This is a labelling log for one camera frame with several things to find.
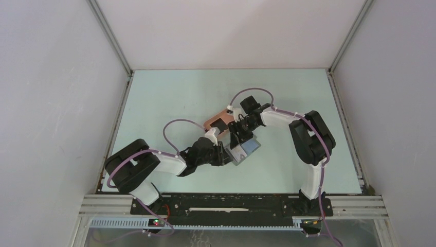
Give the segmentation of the pink oval tray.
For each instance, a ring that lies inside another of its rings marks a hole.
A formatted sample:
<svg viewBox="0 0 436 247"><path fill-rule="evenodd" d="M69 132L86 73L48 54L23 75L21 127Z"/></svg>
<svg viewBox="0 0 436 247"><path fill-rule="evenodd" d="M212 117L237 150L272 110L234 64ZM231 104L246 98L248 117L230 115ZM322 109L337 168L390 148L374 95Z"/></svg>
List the pink oval tray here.
<svg viewBox="0 0 436 247"><path fill-rule="evenodd" d="M220 132L217 138L222 139L229 132L228 124L232 121L234 121L233 115L227 113L227 110L222 110L209 120L205 121L203 126L206 128L206 130L218 128Z"/></svg>

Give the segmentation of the silver VIP credit card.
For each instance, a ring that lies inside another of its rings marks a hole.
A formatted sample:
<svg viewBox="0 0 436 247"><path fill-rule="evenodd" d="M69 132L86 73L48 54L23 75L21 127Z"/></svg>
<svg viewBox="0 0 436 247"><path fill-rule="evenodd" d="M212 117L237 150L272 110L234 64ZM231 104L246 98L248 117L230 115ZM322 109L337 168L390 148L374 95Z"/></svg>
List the silver VIP credit card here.
<svg viewBox="0 0 436 247"><path fill-rule="evenodd" d="M248 156L246 151L240 145L238 145L238 146L234 147L233 149L231 149L230 153L233 156L234 162L237 163L237 164L242 162Z"/></svg>

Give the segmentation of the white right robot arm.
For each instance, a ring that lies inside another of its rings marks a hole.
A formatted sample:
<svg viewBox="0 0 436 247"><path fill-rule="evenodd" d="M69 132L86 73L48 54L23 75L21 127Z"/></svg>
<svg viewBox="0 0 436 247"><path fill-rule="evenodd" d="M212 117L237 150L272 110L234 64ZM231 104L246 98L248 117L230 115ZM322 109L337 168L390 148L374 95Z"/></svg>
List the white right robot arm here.
<svg viewBox="0 0 436 247"><path fill-rule="evenodd" d="M233 121L228 124L229 148L234 150L253 139L258 127L288 128L298 157L308 164L308 177L303 183L299 208L305 215L314 214L320 207L324 168L329 162L336 141L317 111L300 115L281 110L272 103L259 104L253 96L245 98L239 108L227 106Z"/></svg>

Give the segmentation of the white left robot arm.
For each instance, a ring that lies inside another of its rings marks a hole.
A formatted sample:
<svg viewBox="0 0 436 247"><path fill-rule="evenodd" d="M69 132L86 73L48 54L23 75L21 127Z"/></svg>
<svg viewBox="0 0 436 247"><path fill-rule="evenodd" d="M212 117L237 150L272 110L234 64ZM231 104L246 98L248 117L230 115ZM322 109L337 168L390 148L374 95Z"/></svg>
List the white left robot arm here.
<svg viewBox="0 0 436 247"><path fill-rule="evenodd" d="M148 213L157 214L162 209L162 199L157 187L148 181L152 172L186 177L201 165L224 166L230 162L232 157L223 143L213 143L206 137L200 137L180 154L150 149L145 140L137 139L110 156L104 168L108 174L107 187L131 194Z"/></svg>

